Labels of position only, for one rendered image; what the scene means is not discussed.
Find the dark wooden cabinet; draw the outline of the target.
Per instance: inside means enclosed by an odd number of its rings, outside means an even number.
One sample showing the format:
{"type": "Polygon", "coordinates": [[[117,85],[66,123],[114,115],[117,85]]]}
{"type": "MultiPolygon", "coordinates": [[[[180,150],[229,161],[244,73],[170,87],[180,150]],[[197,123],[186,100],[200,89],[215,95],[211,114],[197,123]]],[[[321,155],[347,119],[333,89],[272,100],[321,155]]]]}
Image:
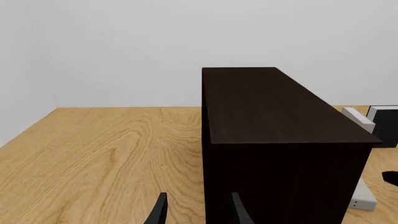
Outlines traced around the dark wooden cabinet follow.
{"type": "Polygon", "coordinates": [[[206,224],[341,224],[381,140],[275,67],[203,68],[206,224]]]}

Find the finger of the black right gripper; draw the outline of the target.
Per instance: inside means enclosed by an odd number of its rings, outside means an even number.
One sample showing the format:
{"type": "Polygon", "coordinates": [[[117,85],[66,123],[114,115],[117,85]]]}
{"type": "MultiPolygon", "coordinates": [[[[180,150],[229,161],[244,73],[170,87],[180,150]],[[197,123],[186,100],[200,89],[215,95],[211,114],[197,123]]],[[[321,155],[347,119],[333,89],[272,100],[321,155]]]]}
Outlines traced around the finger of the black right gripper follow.
{"type": "Polygon", "coordinates": [[[233,199],[233,224],[254,224],[253,220],[246,211],[239,194],[231,193],[233,199]]]}

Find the white flat box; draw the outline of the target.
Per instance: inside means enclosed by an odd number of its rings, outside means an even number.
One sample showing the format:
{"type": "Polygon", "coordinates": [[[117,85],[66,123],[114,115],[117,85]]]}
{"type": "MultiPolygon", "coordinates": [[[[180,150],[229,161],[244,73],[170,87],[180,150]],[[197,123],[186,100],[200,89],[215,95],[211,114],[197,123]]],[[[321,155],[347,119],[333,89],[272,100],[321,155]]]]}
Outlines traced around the white flat box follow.
{"type": "Polygon", "coordinates": [[[363,179],[359,179],[348,208],[374,211],[377,200],[363,179]]]}

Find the black book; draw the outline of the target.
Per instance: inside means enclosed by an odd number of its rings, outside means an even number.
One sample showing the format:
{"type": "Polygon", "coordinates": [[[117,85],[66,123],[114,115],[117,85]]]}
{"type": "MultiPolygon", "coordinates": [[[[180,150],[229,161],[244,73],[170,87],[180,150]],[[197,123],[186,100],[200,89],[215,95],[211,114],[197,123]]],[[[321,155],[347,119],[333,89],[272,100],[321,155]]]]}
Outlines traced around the black book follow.
{"type": "Polygon", "coordinates": [[[374,148],[398,145],[398,106],[370,106],[366,117],[375,124],[373,135],[382,141],[374,148]]]}

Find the black left gripper right finger tip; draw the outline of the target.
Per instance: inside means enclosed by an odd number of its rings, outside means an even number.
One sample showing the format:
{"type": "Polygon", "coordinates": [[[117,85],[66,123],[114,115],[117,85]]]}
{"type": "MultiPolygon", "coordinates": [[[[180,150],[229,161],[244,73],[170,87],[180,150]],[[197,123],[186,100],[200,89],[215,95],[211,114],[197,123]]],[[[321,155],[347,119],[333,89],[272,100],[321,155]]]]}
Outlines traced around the black left gripper right finger tip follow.
{"type": "Polygon", "coordinates": [[[384,171],[382,178],[388,184],[392,184],[398,187],[398,171],[384,171]]]}

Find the white book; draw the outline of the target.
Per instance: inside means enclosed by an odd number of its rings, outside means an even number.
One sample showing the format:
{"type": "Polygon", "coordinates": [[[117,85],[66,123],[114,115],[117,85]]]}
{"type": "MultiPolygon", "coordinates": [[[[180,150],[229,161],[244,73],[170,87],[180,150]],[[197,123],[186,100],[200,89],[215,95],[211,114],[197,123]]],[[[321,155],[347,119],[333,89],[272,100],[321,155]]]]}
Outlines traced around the white book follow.
{"type": "Polygon", "coordinates": [[[360,127],[365,129],[370,134],[373,133],[375,128],[375,123],[370,121],[367,117],[362,115],[359,111],[354,108],[342,107],[341,113],[352,120],[354,123],[358,124],[360,127]]]}

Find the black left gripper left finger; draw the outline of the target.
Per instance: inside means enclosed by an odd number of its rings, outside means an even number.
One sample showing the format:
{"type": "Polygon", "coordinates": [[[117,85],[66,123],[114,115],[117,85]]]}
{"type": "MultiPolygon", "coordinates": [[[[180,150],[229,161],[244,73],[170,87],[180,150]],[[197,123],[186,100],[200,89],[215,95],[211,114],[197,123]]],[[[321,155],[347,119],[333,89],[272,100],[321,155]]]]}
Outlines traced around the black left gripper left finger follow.
{"type": "Polygon", "coordinates": [[[167,194],[165,192],[161,192],[144,224],[165,224],[166,218],[167,194]]]}

